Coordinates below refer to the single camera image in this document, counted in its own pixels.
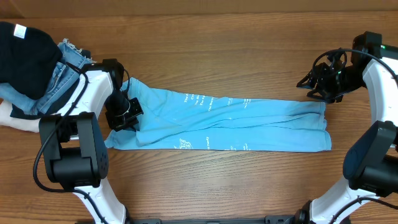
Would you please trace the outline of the light blue printed t-shirt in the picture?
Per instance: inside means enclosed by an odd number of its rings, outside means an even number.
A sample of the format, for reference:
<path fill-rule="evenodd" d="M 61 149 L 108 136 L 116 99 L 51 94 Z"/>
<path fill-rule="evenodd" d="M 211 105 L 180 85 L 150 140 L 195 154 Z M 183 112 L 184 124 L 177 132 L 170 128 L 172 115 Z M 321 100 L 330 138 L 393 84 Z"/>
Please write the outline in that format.
<path fill-rule="evenodd" d="M 200 149 L 320 152 L 331 150 L 326 105 L 314 101 L 217 98 L 124 82 L 143 114 L 133 130 L 111 131 L 119 150 Z"/>

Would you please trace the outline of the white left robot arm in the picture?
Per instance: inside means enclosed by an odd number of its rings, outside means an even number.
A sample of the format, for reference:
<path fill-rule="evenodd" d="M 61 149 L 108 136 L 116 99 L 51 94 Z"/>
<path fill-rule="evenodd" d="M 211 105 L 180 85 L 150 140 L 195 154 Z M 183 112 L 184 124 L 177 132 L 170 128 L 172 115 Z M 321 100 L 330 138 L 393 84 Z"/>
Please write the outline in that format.
<path fill-rule="evenodd" d="M 93 223 L 132 223 L 107 179 L 108 150 L 98 124 L 103 108 L 113 131 L 136 130 L 143 110 L 123 90 L 127 70 L 115 58 L 68 66 L 80 76 L 68 103 L 39 122 L 41 147 L 32 169 L 36 185 L 47 192 L 73 193 Z"/>

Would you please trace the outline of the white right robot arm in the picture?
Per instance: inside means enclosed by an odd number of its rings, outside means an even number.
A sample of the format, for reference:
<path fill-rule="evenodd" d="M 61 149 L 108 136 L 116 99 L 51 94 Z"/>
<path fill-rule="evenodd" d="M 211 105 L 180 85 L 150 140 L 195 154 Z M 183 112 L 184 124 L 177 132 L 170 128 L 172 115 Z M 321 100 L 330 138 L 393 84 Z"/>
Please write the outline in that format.
<path fill-rule="evenodd" d="M 295 215 L 268 215 L 265 223 L 350 223 L 349 216 L 368 202 L 397 208 L 383 200 L 397 192 L 397 158 L 387 153 L 397 147 L 397 47 L 366 31 L 354 38 L 351 49 L 322 56 L 329 62 L 315 60 L 297 87 L 325 103 L 339 103 L 345 94 L 365 87 L 373 123 L 346 153 L 337 183 Z"/>

